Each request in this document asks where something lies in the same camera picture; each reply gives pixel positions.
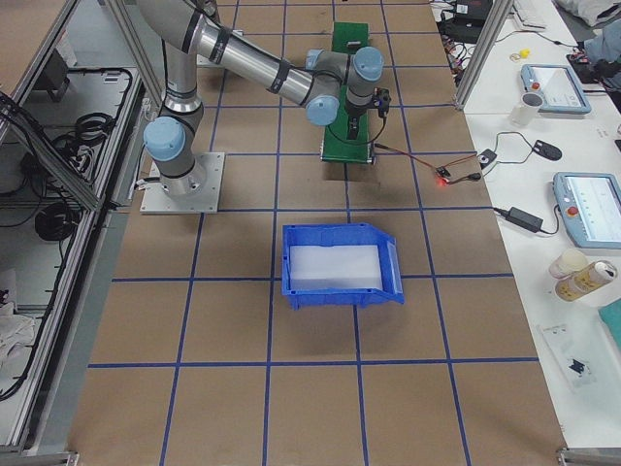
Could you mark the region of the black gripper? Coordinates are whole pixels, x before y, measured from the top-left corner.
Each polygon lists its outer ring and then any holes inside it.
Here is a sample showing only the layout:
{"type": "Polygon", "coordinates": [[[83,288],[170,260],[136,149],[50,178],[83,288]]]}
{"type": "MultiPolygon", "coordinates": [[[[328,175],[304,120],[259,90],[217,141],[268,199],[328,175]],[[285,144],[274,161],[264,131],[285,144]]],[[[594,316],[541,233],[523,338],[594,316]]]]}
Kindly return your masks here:
{"type": "Polygon", "coordinates": [[[345,102],[345,111],[348,118],[347,140],[355,141],[355,127],[360,125],[361,117],[368,111],[369,104],[355,104],[352,101],[345,102]]]}

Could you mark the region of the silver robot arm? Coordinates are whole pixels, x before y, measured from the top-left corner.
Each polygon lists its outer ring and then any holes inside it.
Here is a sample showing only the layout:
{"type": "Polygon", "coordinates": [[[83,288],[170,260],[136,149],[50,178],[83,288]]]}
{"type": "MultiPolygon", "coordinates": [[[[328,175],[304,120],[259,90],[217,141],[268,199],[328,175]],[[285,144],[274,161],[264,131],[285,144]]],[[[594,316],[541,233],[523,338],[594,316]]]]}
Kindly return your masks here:
{"type": "Polygon", "coordinates": [[[384,59],[374,47],[353,54],[310,50],[299,67],[221,24],[213,1],[141,1],[138,8],[163,43],[162,112],[147,125],[144,143],[170,197],[194,195],[208,180],[191,149],[203,115],[197,93],[199,56],[303,107],[316,126],[330,126],[345,110],[349,142],[358,136],[367,111],[375,109],[380,117],[388,113],[389,92],[378,85],[384,59]]]}

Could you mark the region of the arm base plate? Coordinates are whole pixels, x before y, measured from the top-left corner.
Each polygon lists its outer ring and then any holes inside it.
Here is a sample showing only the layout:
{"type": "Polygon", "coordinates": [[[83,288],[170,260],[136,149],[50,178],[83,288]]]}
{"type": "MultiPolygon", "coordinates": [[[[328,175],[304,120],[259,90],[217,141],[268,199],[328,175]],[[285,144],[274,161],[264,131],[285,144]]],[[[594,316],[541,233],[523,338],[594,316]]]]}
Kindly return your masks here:
{"type": "Polygon", "coordinates": [[[214,214],[218,211],[224,152],[201,152],[195,155],[193,171],[182,178],[161,178],[151,163],[149,175],[156,181],[144,185],[140,211],[152,215],[214,214]]]}

